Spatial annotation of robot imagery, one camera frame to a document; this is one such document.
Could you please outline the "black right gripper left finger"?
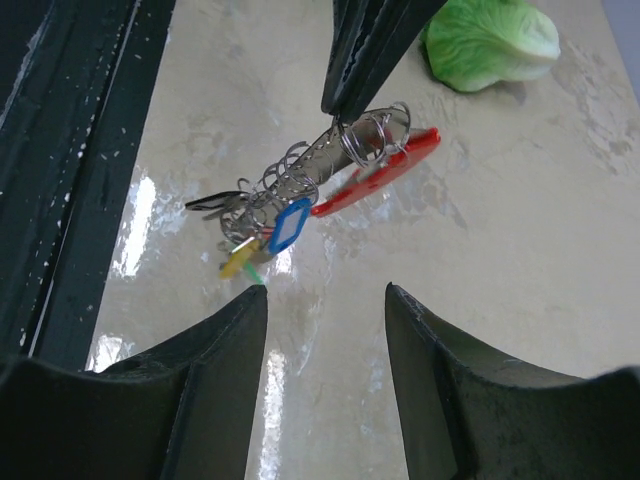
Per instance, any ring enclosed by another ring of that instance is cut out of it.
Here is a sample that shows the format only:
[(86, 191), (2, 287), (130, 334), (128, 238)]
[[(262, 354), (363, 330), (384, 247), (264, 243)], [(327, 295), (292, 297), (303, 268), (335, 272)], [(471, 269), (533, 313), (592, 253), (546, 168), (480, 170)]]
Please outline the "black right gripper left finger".
[(240, 479), (268, 319), (254, 285), (106, 370), (1, 359), (5, 479)]

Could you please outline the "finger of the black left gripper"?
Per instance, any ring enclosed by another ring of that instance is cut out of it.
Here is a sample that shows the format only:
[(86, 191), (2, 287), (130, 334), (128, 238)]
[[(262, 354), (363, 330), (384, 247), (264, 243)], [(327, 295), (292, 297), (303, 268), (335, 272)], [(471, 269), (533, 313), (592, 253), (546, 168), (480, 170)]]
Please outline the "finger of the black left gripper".
[(337, 2), (337, 120), (366, 110), (444, 0)]
[(358, 118), (415, 37), (413, 1), (335, 1), (321, 110)]

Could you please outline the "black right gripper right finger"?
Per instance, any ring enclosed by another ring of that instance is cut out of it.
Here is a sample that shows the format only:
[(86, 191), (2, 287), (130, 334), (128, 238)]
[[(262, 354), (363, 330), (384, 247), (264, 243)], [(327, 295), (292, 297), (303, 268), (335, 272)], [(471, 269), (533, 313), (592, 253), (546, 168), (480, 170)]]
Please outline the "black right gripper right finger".
[(591, 379), (510, 356), (385, 290), (385, 330), (412, 479), (635, 479), (639, 370)]

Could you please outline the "key bunch with red carabiner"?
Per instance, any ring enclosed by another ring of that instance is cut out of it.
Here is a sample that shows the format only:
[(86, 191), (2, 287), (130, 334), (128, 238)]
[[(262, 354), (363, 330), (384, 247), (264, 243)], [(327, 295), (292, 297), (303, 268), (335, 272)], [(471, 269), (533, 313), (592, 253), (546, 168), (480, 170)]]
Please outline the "key bunch with red carabiner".
[(226, 259), (219, 276), (245, 273), (275, 259), (299, 238), (309, 218), (335, 214), (408, 173), (441, 143), (437, 128), (415, 128), (409, 107), (396, 102), (351, 124), (333, 121), (314, 142), (291, 145), (255, 181), (186, 203), (216, 219)]

